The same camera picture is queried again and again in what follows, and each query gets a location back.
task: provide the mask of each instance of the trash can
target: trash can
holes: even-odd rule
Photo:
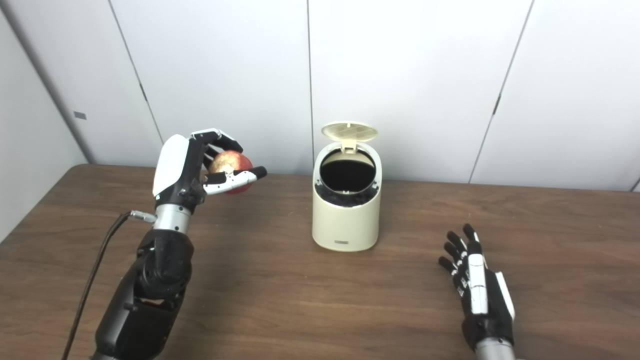
[[[333,122],[322,133],[336,141],[320,151],[313,174],[312,236],[336,251],[361,251],[378,240],[382,165],[364,144],[378,135],[358,122]]]

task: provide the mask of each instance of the metal cylinder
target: metal cylinder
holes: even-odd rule
[[[486,338],[476,344],[476,359],[478,360],[516,360],[513,346],[498,338]]]

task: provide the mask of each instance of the cable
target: cable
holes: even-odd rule
[[[89,290],[91,289],[91,285],[93,284],[93,279],[95,278],[95,274],[98,272],[98,267],[100,267],[100,262],[102,261],[102,257],[104,256],[104,251],[107,249],[107,245],[109,244],[109,240],[118,230],[118,228],[127,221],[131,215],[131,211],[128,211],[124,214],[121,214],[118,220],[116,220],[113,225],[107,231],[107,234],[104,236],[104,240],[102,241],[102,245],[100,245],[100,249],[98,250],[98,256],[95,259],[95,263],[93,264],[93,268],[89,273],[89,279],[86,281],[86,285],[84,286],[84,291],[82,292],[82,296],[80,297],[80,303],[78,304],[78,309],[76,310],[76,318],[74,319],[73,325],[71,325],[71,331],[69,331],[69,337],[67,338],[67,346],[65,346],[65,351],[62,353],[62,360],[67,360],[69,357],[69,352],[71,351],[71,344],[74,342],[74,338],[76,336],[76,331],[78,329],[78,325],[80,324],[80,317],[82,316],[82,312],[84,310],[84,303],[86,302],[86,298],[89,295]]]

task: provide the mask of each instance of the wood grain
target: wood grain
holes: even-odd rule
[[[57,359],[104,233],[152,211],[152,168],[81,165],[0,245],[0,358]],[[194,274],[159,359],[474,359],[436,264],[470,222],[506,274],[528,360],[637,359],[640,194],[385,181],[371,250],[310,237],[311,180],[269,175],[192,218]],[[93,334],[148,224],[127,222],[96,278],[71,354]]]

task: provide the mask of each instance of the apple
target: apple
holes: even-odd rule
[[[231,173],[235,170],[246,170],[252,168],[253,165],[249,158],[241,153],[233,150],[225,150],[213,159],[211,165],[209,165],[209,172],[226,172]],[[251,187],[251,184],[242,185],[239,188],[235,188],[227,191],[229,194],[237,194],[247,191]]]

